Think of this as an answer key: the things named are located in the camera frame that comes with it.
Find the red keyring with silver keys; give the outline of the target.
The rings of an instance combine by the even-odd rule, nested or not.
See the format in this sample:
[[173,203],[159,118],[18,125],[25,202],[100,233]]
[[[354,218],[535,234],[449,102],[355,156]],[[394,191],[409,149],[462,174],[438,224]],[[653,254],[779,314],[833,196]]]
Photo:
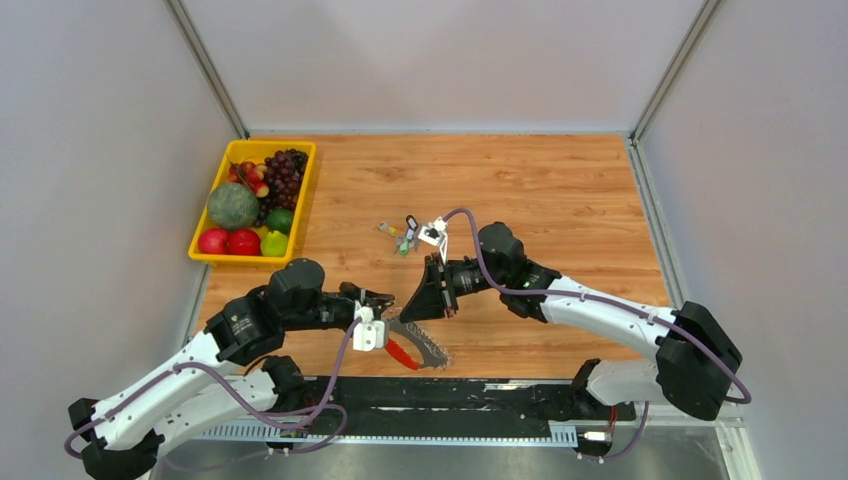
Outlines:
[[387,328],[385,350],[407,369],[443,369],[451,364],[449,353],[416,323],[402,323],[394,317],[387,321]]

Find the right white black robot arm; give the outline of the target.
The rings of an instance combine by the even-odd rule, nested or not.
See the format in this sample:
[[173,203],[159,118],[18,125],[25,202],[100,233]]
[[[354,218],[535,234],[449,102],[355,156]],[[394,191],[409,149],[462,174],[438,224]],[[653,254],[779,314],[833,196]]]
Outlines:
[[496,289],[521,318],[580,328],[640,354],[635,361],[584,364],[570,392],[573,408],[584,417],[623,402],[657,402],[712,421],[725,403],[750,402],[746,390],[730,394],[743,357],[707,307],[692,301],[679,308],[653,306],[588,288],[530,260],[501,222],[479,231],[475,252],[462,260],[426,257],[400,322],[448,318],[457,313],[460,297]]

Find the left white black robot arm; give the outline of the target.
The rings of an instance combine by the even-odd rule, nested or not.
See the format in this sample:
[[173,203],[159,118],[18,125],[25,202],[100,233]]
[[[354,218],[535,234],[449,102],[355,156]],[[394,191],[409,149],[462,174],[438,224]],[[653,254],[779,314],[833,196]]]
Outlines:
[[249,414],[283,431],[310,424],[331,403],[310,406],[305,380],[289,356],[278,356],[290,332],[340,329],[341,361],[348,344],[383,348],[383,313],[395,298],[351,282],[324,289],[314,260],[290,261],[268,282],[225,304],[169,359],[108,398],[81,398],[68,414],[69,456],[93,479],[141,479],[161,457],[211,427]]

